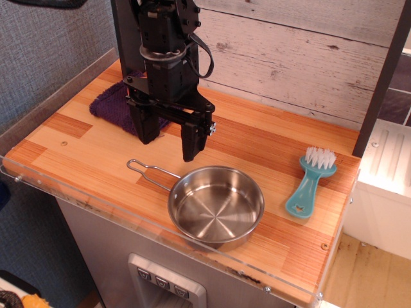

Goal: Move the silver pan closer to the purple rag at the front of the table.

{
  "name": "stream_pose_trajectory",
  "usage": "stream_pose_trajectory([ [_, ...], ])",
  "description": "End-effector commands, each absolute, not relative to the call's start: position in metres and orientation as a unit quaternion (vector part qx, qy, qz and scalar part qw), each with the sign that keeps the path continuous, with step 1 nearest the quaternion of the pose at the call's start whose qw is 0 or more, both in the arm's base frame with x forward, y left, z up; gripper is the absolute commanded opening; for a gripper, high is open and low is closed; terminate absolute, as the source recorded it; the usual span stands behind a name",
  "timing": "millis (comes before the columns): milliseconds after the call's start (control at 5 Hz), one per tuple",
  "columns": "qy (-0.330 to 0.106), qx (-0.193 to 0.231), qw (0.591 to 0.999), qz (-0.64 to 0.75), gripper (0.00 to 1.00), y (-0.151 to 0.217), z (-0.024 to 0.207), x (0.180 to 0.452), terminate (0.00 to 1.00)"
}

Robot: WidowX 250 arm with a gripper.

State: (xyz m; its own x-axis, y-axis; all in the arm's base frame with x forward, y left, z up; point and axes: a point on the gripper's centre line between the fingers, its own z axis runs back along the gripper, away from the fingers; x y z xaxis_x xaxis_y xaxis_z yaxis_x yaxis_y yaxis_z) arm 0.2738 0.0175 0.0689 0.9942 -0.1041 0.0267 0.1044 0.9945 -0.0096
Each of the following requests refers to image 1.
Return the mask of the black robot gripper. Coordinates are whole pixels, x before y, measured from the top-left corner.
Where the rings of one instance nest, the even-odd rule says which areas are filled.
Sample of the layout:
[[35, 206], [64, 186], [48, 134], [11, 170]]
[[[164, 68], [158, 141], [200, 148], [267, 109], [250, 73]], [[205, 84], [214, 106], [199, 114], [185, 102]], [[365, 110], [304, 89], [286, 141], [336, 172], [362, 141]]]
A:
[[198, 76], [187, 60], [175, 65], [146, 63], [147, 77], [128, 75], [128, 104], [139, 140], [149, 144], [160, 134], [160, 119], [181, 125], [182, 152], [191, 162], [216, 130], [214, 105], [197, 89]]

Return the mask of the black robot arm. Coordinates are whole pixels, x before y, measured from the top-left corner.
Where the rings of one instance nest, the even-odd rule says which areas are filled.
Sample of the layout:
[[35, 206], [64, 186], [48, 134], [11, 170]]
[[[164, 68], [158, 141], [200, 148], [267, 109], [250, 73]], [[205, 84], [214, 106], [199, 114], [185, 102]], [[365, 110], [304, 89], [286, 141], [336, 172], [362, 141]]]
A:
[[200, 8], [194, 1], [112, 1], [127, 104], [143, 144], [159, 136], [160, 120], [180, 125], [186, 162], [204, 150], [215, 131], [214, 105], [198, 91], [214, 65], [200, 74], [198, 50], [210, 52], [195, 34]]

